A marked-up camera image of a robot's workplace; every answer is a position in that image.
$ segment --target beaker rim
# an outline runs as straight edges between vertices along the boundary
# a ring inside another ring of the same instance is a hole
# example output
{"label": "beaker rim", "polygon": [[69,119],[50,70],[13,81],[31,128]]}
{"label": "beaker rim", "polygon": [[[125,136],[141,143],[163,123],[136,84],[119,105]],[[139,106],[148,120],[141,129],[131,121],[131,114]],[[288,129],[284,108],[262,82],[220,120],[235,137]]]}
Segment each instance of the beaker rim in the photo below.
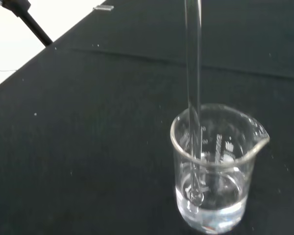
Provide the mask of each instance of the beaker rim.
{"label": "beaker rim", "polygon": [[[257,121],[256,119],[254,119],[253,117],[242,113],[241,111],[238,111],[234,108],[228,107],[226,105],[223,104],[203,104],[201,105],[201,109],[206,109],[206,108],[219,108],[220,110],[227,110],[227,111],[231,111],[234,112],[236,114],[241,115],[241,117],[243,118],[249,118],[251,120],[253,120],[255,123],[257,123],[259,126],[261,126],[263,128],[263,126],[260,124],[259,121]],[[175,138],[175,125],[176,123],[180,120],[180,116],[185,115],[186,113],[189,112],[189,109],[184,110],[182,113],[180,113],[174,120],[173,123],[171,125],[171,129],[170,129],[170,137],[171,137],[171,142],[173,144],[173,147],[175,148],[175,150],[181,154],[184,158],[187,158],[189,161],[196,163],[198,165],[204,166],[204,167],[214,167],[214,168],[228,168],[228,167],[235,167],[238,165],[242,165],[245,163],[250,162],[251,160],[253,160],[257,153],[270,141],[270,137],[266,132],[266,135],[264,138],[262,138],[260,141],[258,141],[254,147],[249,150],[246,154],[244,154],[242,157],[235,159],[235,161],[230,162],[230,163],[222,163],[222,164],[218,164],[218,163],[214,163],[214,162],[206,162],[206,161],[202,161],[200,159],[195,159],[193,158],[189,153],[185,152],[183,150],[183,148],[178,144],[176,138]]]}

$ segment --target black stand rod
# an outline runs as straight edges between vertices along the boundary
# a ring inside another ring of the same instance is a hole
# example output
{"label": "black stand rod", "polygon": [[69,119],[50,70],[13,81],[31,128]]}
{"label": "black stand rod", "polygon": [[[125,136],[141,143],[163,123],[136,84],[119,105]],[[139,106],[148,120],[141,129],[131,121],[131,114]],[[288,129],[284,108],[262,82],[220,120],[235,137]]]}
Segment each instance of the black stand rod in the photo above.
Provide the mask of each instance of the black stand rod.
{"label": "black stand rod", "polygon": [[27,25],[27,27],[36,35],[36,37],[44,44],[46,47],[52,44],[52,40],[43,31],[43,29],[37,24],[37,22],[32,18],[28,12],[23,12],[19,16],[21,20]]}
{"label": "black stand rod", "polygon": [[0,0],[0,5],[12,11],[17,17],[20,17],[27,27],[46,47],[52,43],[50,37],[48,37],[48,35],[28,13],[28,9],[30,8],[28,0]]}

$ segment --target white wall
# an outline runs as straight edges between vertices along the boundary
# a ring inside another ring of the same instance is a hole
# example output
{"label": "white wall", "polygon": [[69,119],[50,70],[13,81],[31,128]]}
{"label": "white wall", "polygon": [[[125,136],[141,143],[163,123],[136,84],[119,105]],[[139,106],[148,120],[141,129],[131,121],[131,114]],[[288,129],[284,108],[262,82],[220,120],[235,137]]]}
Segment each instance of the white wall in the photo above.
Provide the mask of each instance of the white wall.
{"label": "white wall", "polygon": [[[55,41],[104,0],[29,0],[29,13]],[[45,47],[12,12],[0,6],[0,83]]]}

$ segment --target water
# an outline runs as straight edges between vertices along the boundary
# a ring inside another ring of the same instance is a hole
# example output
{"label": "water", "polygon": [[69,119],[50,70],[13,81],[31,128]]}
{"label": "water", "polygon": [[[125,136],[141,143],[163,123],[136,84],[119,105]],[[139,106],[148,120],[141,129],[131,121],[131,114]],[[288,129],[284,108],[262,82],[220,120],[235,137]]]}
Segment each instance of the water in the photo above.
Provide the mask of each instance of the water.
{"label": "water", "polygon": [[191,227],[207,234],[220,234],[240,222],[247,199],[241,172],[233,169],[226,173],[200,173],[201,201],[192,199],[191,166],[185,164],[181,172],[180,184],[176,185],[177,206]]}

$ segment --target black table surface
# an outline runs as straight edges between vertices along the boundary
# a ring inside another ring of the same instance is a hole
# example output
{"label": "black table surface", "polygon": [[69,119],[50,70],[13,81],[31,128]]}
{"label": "black table surface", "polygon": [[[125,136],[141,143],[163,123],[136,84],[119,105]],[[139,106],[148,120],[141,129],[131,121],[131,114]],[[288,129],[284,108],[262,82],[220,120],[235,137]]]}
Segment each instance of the black table surface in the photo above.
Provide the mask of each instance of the black table surface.
{"label": "black table surface", "polygon": [[[109,0],[0,85],[0,235],[198,234],[173,193],[183,0]],[[233,235],[294,234],[294,0],[203,0],[202,100],[270,134]]]}

